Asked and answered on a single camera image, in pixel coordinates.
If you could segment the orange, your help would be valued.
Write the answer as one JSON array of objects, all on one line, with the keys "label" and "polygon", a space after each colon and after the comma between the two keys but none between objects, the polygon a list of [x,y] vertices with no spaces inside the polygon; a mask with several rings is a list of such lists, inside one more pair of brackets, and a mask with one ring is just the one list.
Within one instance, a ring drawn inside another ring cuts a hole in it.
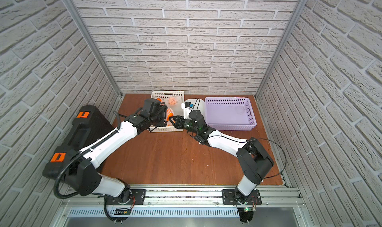
[{"label": "orange", "polygon": [[166,126],[171,126],[171,122],[169,121],[170,117],[174,116],[174,111],[170,108],[170,107],[167,107],[167,111],[166,111]]},{"label": "orange", "polygon": [[178,97],[170,97],[167,99],[167,103],[170,106],[175,106],[179,103]]}]

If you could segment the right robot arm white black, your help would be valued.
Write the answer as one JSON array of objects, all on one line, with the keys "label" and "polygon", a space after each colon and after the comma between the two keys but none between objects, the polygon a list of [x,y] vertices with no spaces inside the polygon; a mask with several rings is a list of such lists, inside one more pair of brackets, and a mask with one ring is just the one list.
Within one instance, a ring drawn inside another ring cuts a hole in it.
[{"label": "right robot arm white black", "polygon": [[239,139],[210,127],[199,110],[188,118],[172,116],[169,121],[177,129],[184,129],[198,143],[223,150],[238,159],[243,177],[235,187],[237,198],[250,196],[274,166],[274,161],[256,138]]}]

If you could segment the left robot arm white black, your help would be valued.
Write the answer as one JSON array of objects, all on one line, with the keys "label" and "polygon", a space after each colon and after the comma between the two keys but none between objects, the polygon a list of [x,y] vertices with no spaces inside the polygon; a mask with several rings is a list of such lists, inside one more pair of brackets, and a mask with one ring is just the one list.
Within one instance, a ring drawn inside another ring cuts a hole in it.
[{"label": "left robot arm white black", "polygon": [[122,181],[100,174],[99,166],[118,148],[150,126],[165,127],[166,104],[158,99],[146,99],[135,113],[119,120],[117,127],[96,142],[76,151],[73,146],[59,146],[43,170],[43,176],[53,179],[53,193],[58,199],[76,195],[104,195],[129,201],[130,187]]}]

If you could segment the white plastic tub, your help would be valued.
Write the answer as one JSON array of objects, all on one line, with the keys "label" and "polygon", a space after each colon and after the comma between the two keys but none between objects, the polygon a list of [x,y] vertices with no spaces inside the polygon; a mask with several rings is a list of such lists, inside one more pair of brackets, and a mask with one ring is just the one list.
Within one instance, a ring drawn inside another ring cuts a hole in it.
[{"label": "white plastic tub", "polygon": [[185,102],[192,102],[194,104],[193,110],[200,110],[203,116],[206,116],[206,103],[203,99],[187,99]]}]

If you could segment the purple perforated plastic basket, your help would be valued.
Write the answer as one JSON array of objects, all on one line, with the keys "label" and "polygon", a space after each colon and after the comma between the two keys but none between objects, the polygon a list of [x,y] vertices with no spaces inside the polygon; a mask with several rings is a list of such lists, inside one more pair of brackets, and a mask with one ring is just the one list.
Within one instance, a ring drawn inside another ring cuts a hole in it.
[{"label": "purple perforated plastic basket", "polygon": [[206,123],[217,130],[251,131],[257,121],[249,98],[206,97]]}]

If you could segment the black tool case orange latches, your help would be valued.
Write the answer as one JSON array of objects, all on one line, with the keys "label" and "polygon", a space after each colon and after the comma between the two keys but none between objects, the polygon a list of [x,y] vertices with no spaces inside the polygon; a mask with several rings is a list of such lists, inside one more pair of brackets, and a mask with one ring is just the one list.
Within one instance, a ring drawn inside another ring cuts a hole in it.
[{"label": "black tool case orange latches", "polygon": [[77,155],[78,151],[93,144],[112,130],[113,126],[96,106],[81,107],[72,121],[70,132],[45,165],[43,176],[56,179],[59,172]]}]

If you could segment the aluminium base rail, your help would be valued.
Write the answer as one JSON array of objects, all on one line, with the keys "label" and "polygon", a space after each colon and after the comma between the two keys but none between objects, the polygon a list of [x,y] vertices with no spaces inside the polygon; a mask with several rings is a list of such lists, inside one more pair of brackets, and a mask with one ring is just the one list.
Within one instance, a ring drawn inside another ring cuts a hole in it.
[{"label": "aluminium base rail", "polygon": [[232,185],[132,185],[124,204],[96,195],[64,200],[54,227],[311,227],[301,193],[256,187],[247,204],[233,201]]}]

